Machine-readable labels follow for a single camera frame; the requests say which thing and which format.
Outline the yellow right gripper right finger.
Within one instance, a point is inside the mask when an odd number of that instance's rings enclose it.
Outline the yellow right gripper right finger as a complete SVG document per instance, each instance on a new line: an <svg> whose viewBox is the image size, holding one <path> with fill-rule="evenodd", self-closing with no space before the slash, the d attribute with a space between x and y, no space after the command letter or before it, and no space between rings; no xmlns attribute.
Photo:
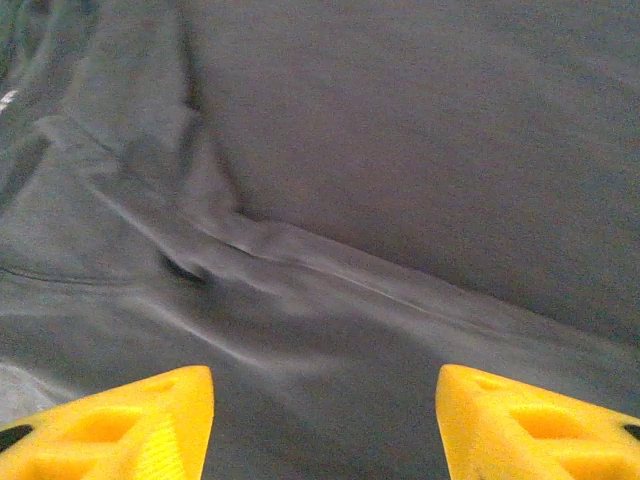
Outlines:
<svg viewBox="0 0 640 480"><path fill-rule="evenodd" d="M454 364L435 411L455 480L639 477L639 421L620 412Z"/></svg>

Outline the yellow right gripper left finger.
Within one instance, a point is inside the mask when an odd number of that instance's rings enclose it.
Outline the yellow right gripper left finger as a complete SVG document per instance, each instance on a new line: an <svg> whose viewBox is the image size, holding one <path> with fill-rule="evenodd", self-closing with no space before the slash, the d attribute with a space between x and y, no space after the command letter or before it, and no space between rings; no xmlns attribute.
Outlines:
<svg viewBox="0 0 640 480"><path fill-rule="evenodd" d="M199 479L214 419L211 371L187 366L1 428L4 479Z"/></svg>

